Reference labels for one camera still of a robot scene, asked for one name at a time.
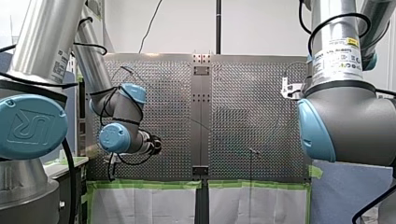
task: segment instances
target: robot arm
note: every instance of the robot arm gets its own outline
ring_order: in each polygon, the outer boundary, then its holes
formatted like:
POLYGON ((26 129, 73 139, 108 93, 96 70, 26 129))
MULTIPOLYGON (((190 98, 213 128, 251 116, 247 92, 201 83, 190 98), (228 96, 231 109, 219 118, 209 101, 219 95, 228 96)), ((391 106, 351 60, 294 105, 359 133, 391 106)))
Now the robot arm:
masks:
MULTIPOLYGON (((372 18, 376 24, 385 24, 384 28, 394 2, 369 0, 365 6, 392 6, 387 7, 386 17, 372 18)), ((311 0, 310 8, 315 29, 333 16, 356 12, 356 2, 311 0)), ((379 27, 371 29, 363 39, 364 46, 382 32, 379 27)), ((394 164, 396 107, 393 100, 377 99, 375 87, 363 81, 357 19, 343 17, 323 26, 313 38, 312 50, 312 84, 298 103, 303 149, 316 160, 394 164)))
MULTIPOLYGON (((97 42, 91 21, 84 20, 88 17, 85 8, 76 42, 97 42)), ((113 87, 104 58, 98 49, 75 45, 73 50, 92 98, 91 110, 102 118, 113 119, 113 123, 106 125, 99 134, 101 147, 114 153, 158 154, 162 148, 161 139, 139 130, 146 90, 132 83, 124 83, 119 88, 113 87)))

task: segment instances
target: wire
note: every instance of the wire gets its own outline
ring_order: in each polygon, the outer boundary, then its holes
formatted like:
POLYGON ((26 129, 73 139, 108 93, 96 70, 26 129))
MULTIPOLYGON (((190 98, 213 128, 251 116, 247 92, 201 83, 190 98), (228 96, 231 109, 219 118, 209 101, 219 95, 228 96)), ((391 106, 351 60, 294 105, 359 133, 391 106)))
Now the wire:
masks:
POLYGON ((137 163, 130 163, 130 162, 126 161, 120 154, 117 154, 117 155, 119 156, 119 159, 120 159, 120 161, 121 161, 122 163, 124 163, 124 164, 126 164, 126 165, 130 165, 130 166, 141 165, 141 164, 145 163, 146 161, 148 161, 148 160, 152 157, 152 155, 148 155, 147 158, 145 158, 144 160, 142 160, 142 161, 140 161, 140 162, 137 162, 137 163))
POLYGON ((288 76, 288 71, 291 67, 293 67, 295 64, 303 64, 305 66, 307 66, 307 63, 304 62, 294 62, 294 63, 290 63, 286 68, 285 71, 283 72, 283 77, 287 77, 288 76))
POLYGON ((10 49, 15 49, 15 47, 17 47, 16 44, 15 44, 15 45, 11 45, 11 46, 4 47, 4 48, 0 49, 0 53, 5 52, 5 51, 10 50, 10 49))
POLYGON ((113 92, 111 92, 111 94, 108 95, 107 98, 104 100, 102 111, 100 112, 100 115, 99 115, 100 125, 102 126, 101 129, 105 126, 105 124, 103 123, 103 115, 105 114, 105 112, 107 113, 108 116, 110 116, 108 114, 108 112, 106 111, 106 107, 110 103, 111 98, 113 98, 113 96, 116 93, 118 88, 117 87, 113 87, 113 89, 114 89, 113 92))
POLYGON ((114 176, 114 174, 116 172, 116 163, 114 163, 113 164, 113 173, 112 174, 110 173, 111 162, 113 161, 113 157, 114 157, 114 153, 112 152, 111 155, 110 155, 110 159, 108 160, 108 164, 107 164, 107 178, 108 178, 108 181, 110 181, 110 182, 115 180, 113 176, 114 176))
POLYGON ((382 39, 382 38, 385 36, 385 34, 387 33, 389 27, 390 27, 390 21, 388 21, 387 27, 385 28, 384 32, 382 32, 382 34, 381 34, 376 40, 374 40, 374 41, 371 42, 369 45, 367 45, 366 47, 364 47, 363 49, 361 49, 361 51, 367 50, 367 49, 369 49, 370 47, 376 45, 379 41, 381 41, 381 39, 382 39))
POLYGON ((141 116, 140 121, 142 121, 142 119, 143 119, 143 110, 142 110, 142 108, 140 108, 140 106, 139 106, 139 104, 137 103, 137 101, 134 99, 134 97, 132 97, 131 94, 129 94, 129 92, 128 92, 127 90, 125 90, 125 88, 123 88, 122 86, 120 86, 120 89, 122 89, 123 92, 124 92, 125 94, 127 94, 128 97, 131 99, 131 101, 134 102, 134 105, 135 105, 135 106, 137 107, 137 109, 139 110, 139 113, 140 113, 140 116, 141 116))
POLYGON ((387 199, 392 193, 396 191, 396 185, 385 191, 385 193, 381 194, 379 197, 374 199, 372 202, 364 206, 355 216, 352 218, 352 223, 356 224, 356 221, 358 220, 359 217, 361 217, 364 213, 366 213, 368 210, 372 209, 374 206, 377 204, 381 203, 385 199, 387 199))
POLYGON ((107 55, 107 53, 108 53, 108 51, 107 51, 107 49, 105 47, 103 47, 101 45, 97 45, 97 44, 74 43, 74 45, 84 46, 84 47, 95 47, 95 48, 102 49, 103 52, 101 54, 103 56, 107 55))
POLYGON ((62 146, 64 147, 64 154, 67 158, 67 166, 69 168, 70 174, 70 214, 69 214, 69 224, 75 223, 76 217, 76 208, 77 208, 77 180, 76 180, 76 169, 73 161, 72 150, 70 149, 69 144, 67 143, 66 138, 62 141, 62 146))
POLYGON ((304 21, 303 21, 303 5, 304 5, 304 0, 300 0, 300 7, 299 7, 299 12, 298 12, 298 16, 299 16, 299 21, 300 21, 300 25, 301 27, 303 27, 303 29, 308 33, 308 34, 312 34, 311 31, 306 28, 304 21))
POLYGON ((147 38, 148 35, 149 35, 149 31, 150 31, 150 29, 151 29, 151 25, 152 25, 152 23, 154 22, 155 16, 157 15, 158 9, 160 8, 160 5, 161 5, 162 2, 163 2, 163 0, 160 0, 160 2, 158 2, 157 8, 155 8, 154 15, 152 16, 151 21, 149 22, 149 25, 148 25, 148 30, 146 31, 145 36, 143 36, 142 43, 140 44, 139 53, 142 52, 143 45, 145 44, 145 40, 146 40, 146 38, 147 38))
POLYGON ((313 47, 313 44, 314 44, 315 35, 316 35, 323 27, 325 27, 326 25, 328 25, 331 21, 334 21, 334 20, 340 19, 340 18, 344 18, 344 17, 356 17, 356 18, 360 18, 360 19, 364 20, 364 21, 367 23, 366 30, 365 30, 361 35, 359 35, 360 38, 362 38, 362 37, 364 37, 365 35, 367 35, 367 33, 368 33, 368 32, 370 31, 370 29, 371 29, 371 25, 372 25, 372 24, 371 24, 370 19, 369 19, 367 16, 363 15, 363 14, 356 13, 356 12, 351 12, 351 13, 346 13, 346 14, 340 14, 340 15, 337 15, 337 16, 333 16, 333 17, 327 19, 326 21, 324 21, 323 23, 321 23, 317 28, 315 28, 315 30, 312 32, 312 35, 309 36, 309 40, 308 40, 308 52, 309 52, 309 55, 310 55, 311 57, 312 57, 312 47, 313 47))
POLYGON ((90 21, 91 23, 93 23, 93 18, 92 18, 92 17, 87 17, 87 18, 82 19, 81 21, 79 21, 78 27, 79 27, 82 23, 84 23, 84 22, 86 22, 86 21, 90 21))
POLYGON ((395 91, 387 91, 387 90, 381 90, 381 89, 375 89, 376 92, 379 93, 384 93, 387 95, 392 95, 392 96, 396 96, 396 92, 395 91))
POLYGON ((9 74, 3 73, 3 72, 0 72, 0 76, 12 79, 17 82, 28 84, 28 85, 37 85, 37 86, 44 86, 44 87, 60 87, 62 89, 68 89, 68 88, 75 87, 78 85, 78 83, 50 84, 50 83, 45 83, 45 82, 36 82, 36 81, 31 81, 31 80, 27 80, 27 79, 23 79, 23 78, 19 78, 19 77, 14 77, 12 75, 9 75, 9 74))

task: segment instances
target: warning label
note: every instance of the warning label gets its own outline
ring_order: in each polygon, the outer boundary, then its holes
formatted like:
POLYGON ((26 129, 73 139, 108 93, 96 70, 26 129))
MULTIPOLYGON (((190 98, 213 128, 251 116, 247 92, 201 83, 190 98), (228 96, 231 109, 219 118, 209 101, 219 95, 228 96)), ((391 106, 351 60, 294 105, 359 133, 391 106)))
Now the warning label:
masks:
POLYGON ((314 76, 326 73, 349 73, 361 76, 361 51, 353 38, 335 40, 331 46, 318 52, 314 61, 314 76))
POLYGON ((64 55, 66 55, 66 53, 61 50, 58 51, 58 55, 52 69, 51 79, 58 84, 63 82, 64 73, 66 72, 67 63, 69 62, 69 60, 65 58, 64 55))

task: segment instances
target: pegboard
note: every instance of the pegboard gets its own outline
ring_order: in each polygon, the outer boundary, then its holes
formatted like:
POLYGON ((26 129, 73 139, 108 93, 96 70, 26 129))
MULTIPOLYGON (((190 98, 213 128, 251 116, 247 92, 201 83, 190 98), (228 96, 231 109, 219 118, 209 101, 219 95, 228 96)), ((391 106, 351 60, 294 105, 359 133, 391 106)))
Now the pegboard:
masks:
MULTIPOLYGON (((307 181, 296 102, 280 95, 291 62, 304 58, 212 58, 210 178, 307 181)), ((306 65, 295 64, 289 82, 303 82, 305 73, 306 65)))
MULTIPOLYGON (((211 56, 205 64, 210 76, 206 82, 207 76, 196 76, 194 55, 106 56, 114 85, 133 82, 147 89, 148 103, 141 127, 163 139, 161 155, 137 167, 120 165, 117 177, 191 180, 192 166, 197 161, 195 140, 202 137, 192 127, 207 123, 201 128, 209 132, 208 139, 201 141, 208 144, 201 145, 198 156, 207 157, 199 160, 199 165, 208 166, 208 178, 306 182, 309 160, 300 146, 295 102, 280 95, 285 68, 304 60, 303 57, 211 56), (121 66, 132 72, 120 69, 121 66), (193 94, 197 84, 201 85, 199 88, 210 85, 205 88, 210 91, 205 92, 206 98, 193 94), (206 105, 196 106, 199 99, 206 99, 206 105), (201 110, 199 118, 207 118, 207 122, 193 116, 196 110, 201 110)), ((293 66, 289 71, 290 81, 301 82, 304 74, 304 65, 293 66)), ((97 117, 93 120, 91 134, 96 136, 100 123, 97 117)), ((105 155, 101 151, 91 161, 89 179, 107 179, 105 155)), ((144 158, 129 155, 125 160, 138 162, 144 158)))

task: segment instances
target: black cable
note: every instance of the black cable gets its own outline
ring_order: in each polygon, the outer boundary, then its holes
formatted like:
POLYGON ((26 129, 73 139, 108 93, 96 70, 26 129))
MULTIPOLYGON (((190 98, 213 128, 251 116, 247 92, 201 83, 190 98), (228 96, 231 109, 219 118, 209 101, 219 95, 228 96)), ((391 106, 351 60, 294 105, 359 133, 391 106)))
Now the black cable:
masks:
POLYGON ((10 49, 15 49, 15 47, 17 47, 17 45, 11 45, 11 46, 4 47, 4 48, 0 49, 0 53, 10 50, 10 49))
POLYGON ((103 115, 105 114, 105 112, 107 113, 108 116, 110 116, 108 114, 108 112, 106 111, 106 107, 110 103, 110 100, 111 100, 111 98, 113 98, 113 96, 116 93, 117 89, 118 89, 117 87, 113 87, 113 92, 111 92, 111 94, 108 95, 107 98, 103 102, 102 111, 100 112, 100 115, 99 115, 100 125, 102 126, 101 129, 105 126, 105 124, 103 123, 103 115))
POLYGON ((376 92, 379 93, 384 93, 387 95, 392 95, 392 96, 396 96, 396 92, 395 91, 387 91, 387 90, 381 90, 381 89, 375 89, 376 92))
POLYGON ((125 90, 125 88, 120 86, 120 89, 122 89, 125 92, 125 94, 127 94, 128 97, 132 100, 132 102, 134 102, 134 105, 136 105, 137 109, 139 110, 140 116, 141 116, 141 120, 140 121, 142 121, 142 119, 143 119, 143 110, 142 110, 142 108, 140 108, 140 106, 137 103, 137 101, 134 99, 134 97, 132 97, 131 94, 129 94, 129 92, 127 90, 125 90))
POLYGON ((119 67, 119 69, 117 69, 117 71, 114 72, 113 76, 111 76, 110 81, 113 82, 114 77, 116 76, 116 74, 121 70, 121 67, 119 67))
POLYGON ((370 47, 376 45, 379 41, 381 41, 381 39, 385 36, 385 34, 387 33, 388 29, 390 27, 390 21, 388 21, 387 27, 385 28, 384 32, 382 32, 382 34, 373 42, 371 42, 369 45, 367 45, 366 47, 364 47, 363 49, 361 49, 361 51, 364 51, 366 49, 369 49, 370 47))
POLYGON ((86 21, 93 22, 93 18, 92 18, 92 17, 87 17, 87 18, 82 19, 81 21, 78 22, 78 27, 79 27, 82 23, 84 23, 84 22, 86 22, 86 21))
POLYGON ((145 158, 144 160, 142 160, 142 161, 140 161, 140 162, 137 162, 137 163, 130 163, 130 162, 126 161, 120 154, 117 154, 117 155, 119 156, 119 159, 120 159, 120 161, 121 161, 122 163, 124 163, 124 164, 126 164, 126 165, 131 165, 131 166, 141 165, 141 164, 145 163, 146 161, 148 161, 148 160, 152 157, 152 155, 148 155, 147 158, 145 158))
POLYGON ((76 209, 77 209, 77 180, 76 180, 76 169, 73 161, 72 150, 70 149, 69 144, 67 143, 66 138, 62 141, 62 146, 64 147, 64 154, 67 158, 67 166, 69 168, 70 174, 70 216, 69 216, 69 224, 75 223, 76 217, 76 209))
POLYGON ((99 48, 102 49, 103 52, 101 53, 103 56, 107 55, 107 49, 101 45, 97 45, 97 44, 85 44, 85 43, 74 43, 74 45, 78 45, 78 46, 84 46, 84 47, 95 47, 95 48, 99 48))
POLYGON ((152 25, 152 23, 154 22, 155 16, 157 15, 158 9, 160 8, 160 5, 161 5, 162 2, 163 2, 163 0, 160 0, 160 2, 158 2, 157 8, 155 8, 154 15, 152 16, 151 21, 149 22, 149 25, 148 25, 148 30, 146 31, 145 36, 143 36, 142 43, 140 44, 139 53, 142 52, 143 45, 145 44, 145 40, 146 40, 146 38, 147 38, 148 35, 149 35, 149 30, 151 29, 151 25, 152 25))
POLYGON ((221 0, 216 1, 216 54, 221 54, 221 0))
POLYGON ((27 79, 23 79, 23 78, 19 78, 19 77, 14 77, 12 75, 9 75, 7 73, 2 73, 0 72, 0 76, 1 77, 6 77, 9 79, 12 79, 14 81, 18 81, 24 84, 28 84, 28 85, 37 85, 37 86, 44 86, 44 87, 60 87, 62 89, 68 89, 71 87, 75 87, 78 85, 78 83, 67 83, 67 84, 50 84, 50 83, 45 83, 45 82, 36 82, 36 81, 31 81, 31 80, 27 80, 27 79))
POLYGON ((303 64, 305 66, 307 66, 307 63, 305 62, 294 62, 294 63, 290 63, 286 68, 285 71, 283 72, 283 77, 288 77, 288 71, 291 67, 293 67, 295 64, 303 64))
POLYGON ((123 70, 129 72, 129 74, 130 74, 131 77, 133 77, 133 78, 134 78, 133 75, 135 75, 137 78, 139 78, 139 79, 143 82, 143 84, 145 84, 146 86, 152 88, 152 86, 151 86, 149 83, 147 83, 141 76, 139 76, 139 74, 136 72, 136 70, 134 70, 132 67, 127 66, 127 65, 123 65, 123 66, 120 66, 120 68, 122 68, 123 70))
POLYGON ((370 31, 371 29, 371 21, 370 19, 360 13, 356 13, 356 12, 351 12, 351 13, 346 13, 346 14, 341 14, 341 15, 337 15, 337 16, 333 16, 329 19, 327 19, 326 21, 324 21, 323 23, 321 23, 317 28, 315 28, 315 30, 312 32, 312 35, 309 36, 309 40, 308 40, 308 52, 309 55, 312 57, 312 47, 314 44, 314 38, 315 35, 326 25, 328 25, 331 21, 334 21, 336 19, 340 19, 340 18, 344 18, 344 17, 356 17, 356 18, 360 18, 362 20, 364 20, 367 23, 367 27, 366 30, 363 32, 363 34, 359 35, 360 38, 364 37, 365 35, 367 35, 367 33, 370 31))
POLYGON ((301 27, 303 27, 303 29, 308 33, 308 34, 312 34, 311 31, 306 28, 304 21, 303 21, 303 5, 304 5, 304 0, 300 0, 300 7, 299 7, 299 12, 298 12, 298 16, 299 16, 299 21, 300 21, 300 25, 301 27))
POLYGON ((385 191, 385 193, 381 194, 379 197, 377 197, 375 200, 364 206, 355 216, 352 218, 352 223, 356 224, 356 221, 361 217, 364 213, 366 213, 368 210, 372 209, 374 206, 377 204, 381 203, 385 199, 387 199, 392 193, 396 191, 396 185, 385 191))
POLYGON ((113 165, 113 172, 110 173, 111 161, 113 160, 113 157, 114 157, 114 153, 112 152, 111 155, 110 155, 110 159, 108 160, 108 164, 107 164, 107 178, 108 178, 108 181, 110 181, 110 182, 114 181, 113 176, 114 176, 114 174, 115 174, 115 172, 116 172, 116 171, 115 171, 115 170, 116 170, 116 168, 115 168, 116 163, 114 163, 114 165, 113 165))

